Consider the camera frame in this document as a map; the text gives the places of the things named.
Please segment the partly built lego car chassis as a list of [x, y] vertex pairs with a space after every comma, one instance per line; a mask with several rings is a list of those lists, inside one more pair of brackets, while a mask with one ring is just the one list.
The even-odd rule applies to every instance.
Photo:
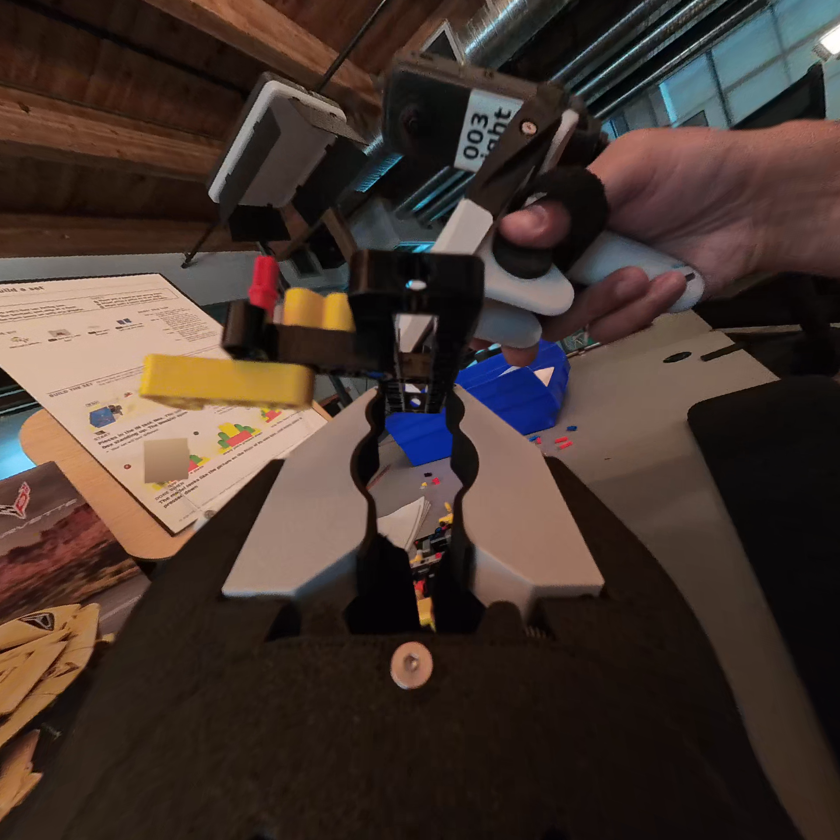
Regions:
[[440, 517], [436, 529], [415, 540], [415, 554], [410, 557], [413, 587], [416, 597], [418, 620], [421, 628], [436, 632], [433, 589], [438, 566], [443, 561], [452, 541], [454, 509], [444, 503], [445, 515]]

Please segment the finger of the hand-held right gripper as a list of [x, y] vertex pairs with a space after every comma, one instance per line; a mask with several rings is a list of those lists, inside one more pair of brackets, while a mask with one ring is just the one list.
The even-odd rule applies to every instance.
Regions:
[[472, 256], [494, 225], [493, 214], [483, 206], [461, 199], [430, 252], [436, 255]]

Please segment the scattered lego pins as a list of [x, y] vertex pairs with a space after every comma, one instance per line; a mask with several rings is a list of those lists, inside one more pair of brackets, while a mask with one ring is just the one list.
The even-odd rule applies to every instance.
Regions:
[[[569, 426], [566, 430], [552, 427], [542, 431], [537, 430], [520, 434], [520, 436], [537, 446], [552, 445], [557, 448], [567, 448], [572, 446], [570, 435], [575, 433], [577, 429], [578, 427], [575, 425]], [[422, 479], [421, 489], [425, 490], [427, 487], [440, 484], [440, 477], [436, 471], [438, 468], [429, 465], [439, 460], [449, 460], [453, 452], [453, 446], [453, 436], [443, 426], [436, 427], [432, 434], [425, 435], [423, 440], [420, 440], [416, 445], [406, 446], [406, 456], [410, 459], [412, 465], [423, 471], [424, 478]]]

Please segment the lego set box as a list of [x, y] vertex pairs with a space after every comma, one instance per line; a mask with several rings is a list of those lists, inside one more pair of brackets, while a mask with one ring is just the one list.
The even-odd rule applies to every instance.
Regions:
[[43, 778], [114, 629], [137, 564], [60, 468], [1, 482], [1, 815]]

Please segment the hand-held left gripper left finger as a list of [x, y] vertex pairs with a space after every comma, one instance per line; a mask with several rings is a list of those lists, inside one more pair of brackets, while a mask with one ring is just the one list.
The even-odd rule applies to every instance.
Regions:
[[374, 388], [286, 458], [224, 583], [227, 598], [348, 601], [394, 586], [394, 546], [378, 532], [368, 488], [384, 427]]

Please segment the black lego beam assembly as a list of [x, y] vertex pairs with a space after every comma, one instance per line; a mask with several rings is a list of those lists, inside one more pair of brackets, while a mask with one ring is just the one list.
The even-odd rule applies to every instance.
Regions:
[[227, 307], [220, 358], [153, 353], [140, 396], [163, 406], [304, 408], [316, 375], [377, 381], [389, 413], [438, 414], [479, 320], [484, 267], [470, 255], [362, 250], [347, 292], [279, 289], [259, 257]]

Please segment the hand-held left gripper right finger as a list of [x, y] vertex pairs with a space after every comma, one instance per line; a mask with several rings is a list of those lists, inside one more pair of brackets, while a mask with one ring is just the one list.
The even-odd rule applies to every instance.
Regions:
[[459, 385], [446, 421], [460, 489], [434, 599], [599, 595], [604, 578], [541, 450]]

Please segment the wooden instruction sign board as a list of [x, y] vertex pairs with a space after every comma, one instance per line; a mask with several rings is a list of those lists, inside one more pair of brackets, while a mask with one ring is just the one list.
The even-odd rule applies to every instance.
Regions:
[[166, 531], [218, 511], [325, 413], [143, 399], [149, 354], [220, 358], [222, 326], [158, 274], [4, 282], [1, 365]]

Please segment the white box overhead device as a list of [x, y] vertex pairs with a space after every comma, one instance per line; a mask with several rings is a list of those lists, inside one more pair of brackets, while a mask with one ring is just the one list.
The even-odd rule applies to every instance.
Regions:
[[282, 209], [318, 226], [367, 161], [337, 103], [263, 72], [206, 188], [235, 243], [289, 242]]

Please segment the person's right hand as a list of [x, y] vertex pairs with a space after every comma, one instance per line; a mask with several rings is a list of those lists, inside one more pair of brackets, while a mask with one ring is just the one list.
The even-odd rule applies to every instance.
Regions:
[[[839, 277], [838, 121], [758, 130], [643, 129], [619, 137], [590, 165], [604, 185], [607, 227], [699, 270], [716, 295], [742, 277], [794, 272]], [[564, 242], [571, 216], [543, 199], [504, 217], [513, 244]], [[677, 271], [648, 279], [621, 268], [542, 320], [557, 342], [585, 329], [611, 343], [645, 329], [686, 289]]]

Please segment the blue plastic bin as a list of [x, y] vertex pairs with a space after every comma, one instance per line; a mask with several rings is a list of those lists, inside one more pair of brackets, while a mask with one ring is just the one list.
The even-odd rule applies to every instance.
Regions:
[[[509, 365], [501, 354], [465, 368], [456, 383], [520, 434], [543, 431], [557, 423], [568, 388], [570, 363], [557, 343], [541, 340], [534, 370], [554, 367], [549, 387], [530, 374], [501, 375]], [[397, 413], [385, 419], [385, 429], [406, 455], [406, 446], [417, 445], [435, 428], [446, 425], [445, 410], [439, 414]]]

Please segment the open instruction booklet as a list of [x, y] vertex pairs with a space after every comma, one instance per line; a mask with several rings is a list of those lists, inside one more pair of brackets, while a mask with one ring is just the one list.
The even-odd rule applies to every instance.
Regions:
[[378, 518], [378, 533], [388, 539], [396, 548], [404, 550], [410, 558], [416, 553], [415, 540], [431, 504], [425, 497], [398, 508], [394, 512]]

